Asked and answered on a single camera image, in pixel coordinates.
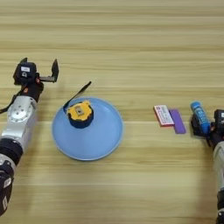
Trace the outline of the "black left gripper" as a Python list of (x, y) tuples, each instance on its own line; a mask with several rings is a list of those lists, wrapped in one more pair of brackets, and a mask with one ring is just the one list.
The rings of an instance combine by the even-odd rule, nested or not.
[[(19, 63), (25, 63), (28, 58), (23, 58)], [(59, 65), (57, 59), (52, 63), (52, 76), (39, 77), (33, 83), (26, 84), (22, 87), (20, 95), (28, 96), (34, 99), (36, 102), (39, 101), (39, 97), (44, 90), (45, 82), (56, 82), (59, 76)]]

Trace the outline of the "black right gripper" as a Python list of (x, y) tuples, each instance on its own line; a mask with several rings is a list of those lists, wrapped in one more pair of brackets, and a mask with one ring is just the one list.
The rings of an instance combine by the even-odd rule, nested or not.
[(215, 146), (224, 141), (224, 124), (210, 122), (206, 115), (192, 115), (192, 133), (197, 137), (204, 137), (209, 147)]

